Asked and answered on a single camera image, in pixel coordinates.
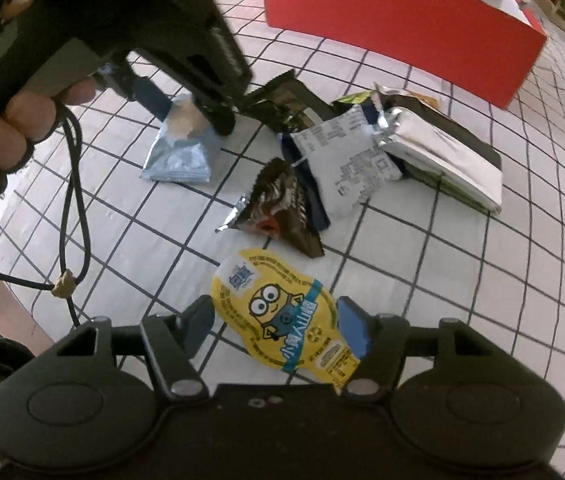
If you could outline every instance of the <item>cartoon character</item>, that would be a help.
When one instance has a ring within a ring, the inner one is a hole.
[[[275,283],[259,288],[249,302],[249,314],[262,326],[265,339],[278,341],[291,332],[291,322],[304,294],[290,294]]]

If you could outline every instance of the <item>table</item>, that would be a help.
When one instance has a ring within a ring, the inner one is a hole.
[[[367,311],[437,326],[457,317],[526,366],[565,397],[565,45],[547,24],[549,41],[521,90],[500,110],[417,67],[329,39],[271,28],[263,0],[216,0],[254,70],[254,85],[296,67],[299,78],[331,101],[377,82],[439,99],[442,110],[502,154],[503,212],[485,215],[413,180],[392,183],[323,234],[323,258],[310,260],[264,237],[216,234],[262,165],[279,155],[274,134],[239,118],[213,180],[201,186],[139,179],[158,122],[111,90],[75,107],[84,130],[82,182],[93,258],[74,295],[82,320],[109,316],[134,324],[147,314],[181,312],[210,290],[226,256],[265,247],[336,297],[348,295]],[[184,90],[137,56],[134,69],[163,91]],[[40,145],[0,201],[0,270],[55,280],[58,226],[69,160],[60,134]],[[76,224],[75,212],[70,227]],[[82,261],[74,231],[69,267]],[[64,302],[14,286],[14,294],[55,340],[71,327]],[[219,382],[307,383],[247,355],[238,335],[216,320],[194,359],[203,379]],[[144,364],[122,369],[148,380]],[[405,377],[431,367],[411,358]],[[565,472],[565,435],[552,463]]]

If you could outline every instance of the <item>human hand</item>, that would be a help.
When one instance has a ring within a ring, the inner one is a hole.
[[[5,21],[27,10],[34,0],[6,0],[1,9]],[[86,78],[65,90],[59,97],[67,105],[91,101],[96,81]],[[56,121],[56,105],[51,98],[21,91],[8,102],[0,116],[0,171],[8,172],[25,156],[27,139],[36,143],[50,132]]]

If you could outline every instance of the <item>open box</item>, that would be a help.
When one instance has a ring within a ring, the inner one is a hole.
[[[503,0],[264,0],[272,27],[360,46],[506,108],[546,41],[535,16]]]

